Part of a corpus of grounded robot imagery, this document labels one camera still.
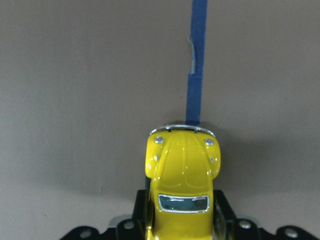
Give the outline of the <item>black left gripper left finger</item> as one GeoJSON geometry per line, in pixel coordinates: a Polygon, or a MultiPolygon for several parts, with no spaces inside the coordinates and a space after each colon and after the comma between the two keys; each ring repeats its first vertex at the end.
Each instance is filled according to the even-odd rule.
{"type": "Polygon", "coordinates": [[[145,177],[145,187],[137,191],[132,213],[133,232],[137,240],[147,240],[150,217],[150,183],[151,179],[145,177]]]}

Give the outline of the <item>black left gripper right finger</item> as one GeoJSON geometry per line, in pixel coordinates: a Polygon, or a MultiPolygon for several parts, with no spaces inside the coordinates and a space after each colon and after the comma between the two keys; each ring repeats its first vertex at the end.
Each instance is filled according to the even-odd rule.
{"type": "Polygon", "coordinates": [[[222,190],[213,191],[214,212],[213,228],[218,240],[233,240],[234,223],[237,219],[222,190]]]}

